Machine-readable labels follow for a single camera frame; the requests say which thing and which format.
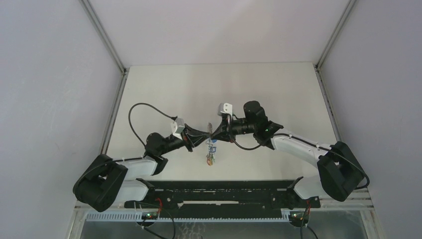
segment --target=gray wall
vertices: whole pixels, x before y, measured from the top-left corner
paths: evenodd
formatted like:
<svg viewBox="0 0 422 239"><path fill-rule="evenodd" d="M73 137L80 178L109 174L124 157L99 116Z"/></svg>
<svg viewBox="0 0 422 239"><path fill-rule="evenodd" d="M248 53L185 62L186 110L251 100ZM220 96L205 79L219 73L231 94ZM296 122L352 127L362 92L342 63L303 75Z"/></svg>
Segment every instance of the gray wall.
<svg viewBox="0 0 422 239"><path fill-rule="evenodd" d="M76 0L0 3L0 238L64 238L120 73Z"/></svg>
<svg viewBox="0 0 422 239"><path fill-rule="evenodd" d="M340 133L371 178L391 239L420 234L421 12L420 0L359 1L322 69Z"/></svg>

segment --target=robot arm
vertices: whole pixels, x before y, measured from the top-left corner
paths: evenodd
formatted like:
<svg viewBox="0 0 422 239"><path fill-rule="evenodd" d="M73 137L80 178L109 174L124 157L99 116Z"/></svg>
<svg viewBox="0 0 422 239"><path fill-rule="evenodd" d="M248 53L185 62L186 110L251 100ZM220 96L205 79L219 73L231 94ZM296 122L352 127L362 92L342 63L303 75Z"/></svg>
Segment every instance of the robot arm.
<svg viewBox="0 0 422 239"><path fill-rule="evenodd" d="M160 173L168 161L163 154L181 147L192 152L207 138L234 142L243 149L252 150L254 148L244 148L235 140L236 135L249 133L259 146L290 153L318 169L319 175L294 181L287 189L289 200L329 195L344 201L364 177L367 179L364 187L369 184L367 175L345 143L339 141L329 145L295 135L268 120L257 101L247 102L243 110L245 118L234 119L232 105L220 104L221 124L212 134L193 129L177 118L171 124L172 134L168 137L158 133L147 137L142 158L112 160L105 154L99 155L79 178L73 192L79 201L88 203L99 212L113 203L142 201L152 185L139 177Z"/></svg>

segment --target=white table surface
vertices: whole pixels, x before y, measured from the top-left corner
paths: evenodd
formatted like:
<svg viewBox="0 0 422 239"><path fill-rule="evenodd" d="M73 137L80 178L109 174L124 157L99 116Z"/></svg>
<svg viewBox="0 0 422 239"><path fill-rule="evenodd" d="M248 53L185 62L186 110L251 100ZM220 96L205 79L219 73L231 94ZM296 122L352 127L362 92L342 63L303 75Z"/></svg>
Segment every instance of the white table surface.
<svg viewBox="0 0 422 239"><path fill-rule="evenodd" d="M309 139L335 143L333 128L312 63L254 63L132 66L113 127L107 155L129 158L144 153L129 127L127 115L138 102L150 103L189 126L206 131L221 122L219 103L233 104L234 113L244 117L243 105L257 100L269 120ZM144 141L148 134L171 134L171 120L146 106L132 112L132 124ZM250 135L236 137L253 147ZM295 156L261 147L245 151L233 143L218 141L215 163L208 166L205 143L188 152L180 148L163 155L166 168L154 180L280 180L312 176L317 170Z"/></svg>

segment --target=glass panel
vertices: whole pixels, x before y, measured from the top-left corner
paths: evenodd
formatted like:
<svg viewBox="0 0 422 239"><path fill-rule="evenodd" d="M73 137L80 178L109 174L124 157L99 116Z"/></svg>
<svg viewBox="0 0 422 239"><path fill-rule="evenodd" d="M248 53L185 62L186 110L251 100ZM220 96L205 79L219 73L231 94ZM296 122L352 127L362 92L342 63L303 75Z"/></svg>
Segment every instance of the glass panel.
<svg viewBox="0 0 422 239"><path fill-rule="evenodd" d="M358 211L312 212L309 226L320 239L367 239ZM177 239L291 239L300 238L300 229L289 223L176 223ZM172 238L172 223L149 227L155 233ZM304 238L314 235L303 228ZM156 239L135 222L85 222L82 239Z"/></svg>

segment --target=white cable tray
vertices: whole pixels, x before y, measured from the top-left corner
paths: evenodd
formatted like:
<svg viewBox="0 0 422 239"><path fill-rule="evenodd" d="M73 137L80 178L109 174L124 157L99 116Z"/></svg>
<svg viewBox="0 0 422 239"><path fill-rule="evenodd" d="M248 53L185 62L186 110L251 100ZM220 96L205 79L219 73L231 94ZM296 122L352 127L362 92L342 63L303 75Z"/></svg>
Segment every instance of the white cable tray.
<svg viewBox="0 0 422 239"><path fill-rule="evenodd" d="M87 222L141 222L141 212L89 212L87 215ZM159 218L157 220L146 220L146 222L171 222L170 218ZM224 218L174 218L175 222L207 222L207 223L222 223L222 222L288 222L288 218L249 218L249 219L224 219Z"/></svg>

